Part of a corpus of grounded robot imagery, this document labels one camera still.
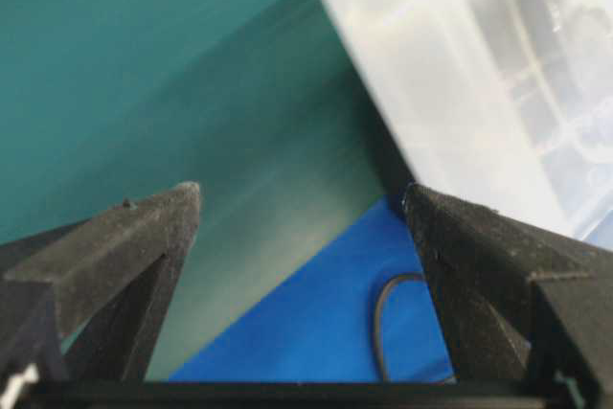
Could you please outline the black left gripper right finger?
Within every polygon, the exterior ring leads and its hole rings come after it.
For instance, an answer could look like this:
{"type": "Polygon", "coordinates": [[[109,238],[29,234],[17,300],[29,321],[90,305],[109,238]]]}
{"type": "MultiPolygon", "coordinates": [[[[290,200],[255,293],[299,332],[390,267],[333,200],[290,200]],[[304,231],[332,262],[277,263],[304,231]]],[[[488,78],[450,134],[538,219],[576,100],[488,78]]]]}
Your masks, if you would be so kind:
{"type": "Polygon", "coordinates": [[[612,254],[410,185],[403,208],[459,392],[612,391],[612,254]]]}

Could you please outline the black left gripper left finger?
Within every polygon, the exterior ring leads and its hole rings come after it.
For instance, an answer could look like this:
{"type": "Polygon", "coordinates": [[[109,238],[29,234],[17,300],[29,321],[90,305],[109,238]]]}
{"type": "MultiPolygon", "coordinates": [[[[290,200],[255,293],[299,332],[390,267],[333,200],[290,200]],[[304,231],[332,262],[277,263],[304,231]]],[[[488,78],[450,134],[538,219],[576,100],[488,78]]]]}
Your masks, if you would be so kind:
{"type": "Polygon", "coordinates": [[[1,376],[142,380],[200,222],[183,182],[1,246],[1,376]]]}

